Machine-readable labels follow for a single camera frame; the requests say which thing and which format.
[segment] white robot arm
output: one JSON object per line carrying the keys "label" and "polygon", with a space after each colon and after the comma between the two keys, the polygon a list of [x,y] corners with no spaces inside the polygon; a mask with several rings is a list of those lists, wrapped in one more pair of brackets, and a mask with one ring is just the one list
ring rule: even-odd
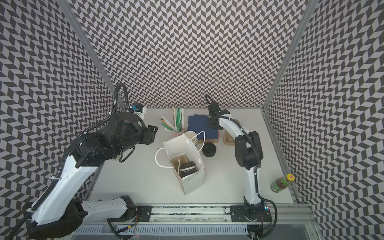
{"label": "white robot arm", "polygon": [[210,122],[208,127],[225,129],[235,140],[235,156],[240,167],[245,172],[244,210],[247,219],[253,221],[260,218],[260,212],[267,208],[264,199],[259,193],[259,171],[263,151],[260,137],[256,131],[250,132],[232,118],[228,110],[221,110],[218,103],[208,95],[205,96],[208,104]]}
{"label": "white robot arm", "polygon": [[[73,197],[84,181],[108,159],[116,159],[122,152],[132,149],[136,144],[151,144],[157,132],[155,126],[145,126],[143,118],[146,107],[134,103],[129,112],[117,112],[119,89],[123,88],[128,96],[126,86],[117,84],[113,109],[103,121],[81,133],[64,152],[60,165],[52,182],[33,203],[27,203],[24,217],[9,233],[12,239],[18,228],[28,219],[29,238],[60,238],[75,231],[82,223],[89,223],[106,218],[132,220],[136,207],[129,196],[122,196],[111,201],[86,202],[74,200]],[[96,132],[89,132],[107,123]],[[119,162],[124,162],[130,154]]]}
{"label": "white robot arm", "polygon": [[[226,113],[222,115],[223,117],[227,117],[229,119],[225,118],[219,118],[218,123],[221,127],[223,127],[232,137],[233,139],[236,139],[238,136],[244,136],[244,133],[242,130],[237,126],[233,121],[230,119],[233,119],[231,114]],[[249,204],[259,204],[261,202],[261,199],[258,197],[258,183],[259,181],[259,170],[260,166],[252,166],[248,169],[243,167],[245,172],[245,200]]]}

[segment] red wire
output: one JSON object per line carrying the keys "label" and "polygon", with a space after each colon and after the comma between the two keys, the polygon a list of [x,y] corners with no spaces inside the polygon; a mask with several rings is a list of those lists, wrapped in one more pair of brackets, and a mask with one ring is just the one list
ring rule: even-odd
{"label": "red wire", "polygon": [[136,225],[137,225],[137,220],[139,219],[140,212],[137,214],[136,221],[135,221],[135,228],[133,229],[133,235],[135,235],[136,232]]}

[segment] white table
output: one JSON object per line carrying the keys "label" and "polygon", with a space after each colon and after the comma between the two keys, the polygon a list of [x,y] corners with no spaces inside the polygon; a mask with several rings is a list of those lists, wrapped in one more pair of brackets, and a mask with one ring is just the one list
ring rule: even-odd
{"label": "white table", "polygon": [[[275,203],[293,204],[288,189],[274,193],[270,184],[283,176],[260,109],[228,109],[240,121],[241,126],[257,131],[262,142],[264,158],[260,169],[260,194]],[[208,115],[208,109],[185,109],[186,116]],[[136,204],[242,204],[245,175],[235,159],[235,147],[223,143],[223,131],[219,132],[219,143],[213,157],[201,154],[205,164],[203,185],[196,191],[184,195],[172,169],[161,168],[155,163],[157,149],[163,141],[172,138],[171,133],[160,125],[161,116],[172,119],[170,109],[149,109],[144,117],[146,125],[159,126],[155,141],[151,145],[136,145],[134,153],[124,163],[108,160],[104,163],[90,195],[90,201],[111,200],[129,195]],[[158,154],[160,164],[169,164],[165,151]]]}

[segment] blue notebook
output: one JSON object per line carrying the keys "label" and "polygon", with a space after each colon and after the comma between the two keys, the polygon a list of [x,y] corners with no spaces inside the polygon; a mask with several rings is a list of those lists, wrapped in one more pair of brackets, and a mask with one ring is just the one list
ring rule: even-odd
{"label": "blue notebook", "polygon": [[[193,115],[188,117],[188,131],[194,131],[199,133],[205,131],[206,139],[218,139],[218,130],[214,128],[208,128],[209,118],[205,115]],[[204,139],[204,134],[201,133],[197,136],[198,140]]]}

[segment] paper cup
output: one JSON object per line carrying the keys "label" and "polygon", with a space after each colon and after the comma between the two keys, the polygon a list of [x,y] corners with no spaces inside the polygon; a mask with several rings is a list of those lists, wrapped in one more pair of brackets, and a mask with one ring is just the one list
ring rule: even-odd
{"label": "paper cup", "polygon": [[187,136],[187,138],[191,139],[191,141],[196,145],[197,144],[197,137],[195,137],[194,139],[192,139],[194,136],[196,136],[196,133],[194,131],[188,131],[185,133],[185,135]]}
{"label": "paper cup", "polygon": [[180,136],[181,134],[185,133],[185,128],[181,130],[181,132],[172,132],[172,137]]}

